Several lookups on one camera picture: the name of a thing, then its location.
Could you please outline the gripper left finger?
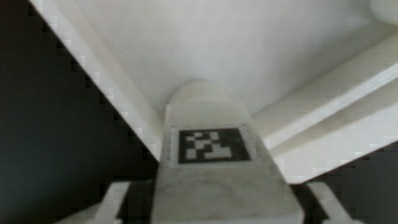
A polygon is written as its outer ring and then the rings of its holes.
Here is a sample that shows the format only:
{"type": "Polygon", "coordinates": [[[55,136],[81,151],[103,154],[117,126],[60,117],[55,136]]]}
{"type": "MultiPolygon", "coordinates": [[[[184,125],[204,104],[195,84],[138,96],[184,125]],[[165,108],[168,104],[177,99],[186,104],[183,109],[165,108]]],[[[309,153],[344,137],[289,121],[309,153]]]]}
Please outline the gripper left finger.
{"type": "Polygon", "coordinates": [[[101,202],[53,224],[149,224],[152,181],[113,182],[101,202]]]}

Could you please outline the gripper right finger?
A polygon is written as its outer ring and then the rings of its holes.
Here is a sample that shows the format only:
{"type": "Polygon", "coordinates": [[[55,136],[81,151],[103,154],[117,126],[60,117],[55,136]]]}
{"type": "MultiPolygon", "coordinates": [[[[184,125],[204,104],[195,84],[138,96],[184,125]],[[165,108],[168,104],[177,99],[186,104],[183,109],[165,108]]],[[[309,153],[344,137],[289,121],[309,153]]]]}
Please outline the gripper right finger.
{"type": "Polygon", "coordinates": [[[364,224],[346,212],[323,182],[296,184],[291,189],[303,209],[303,224],[364,224]]]}

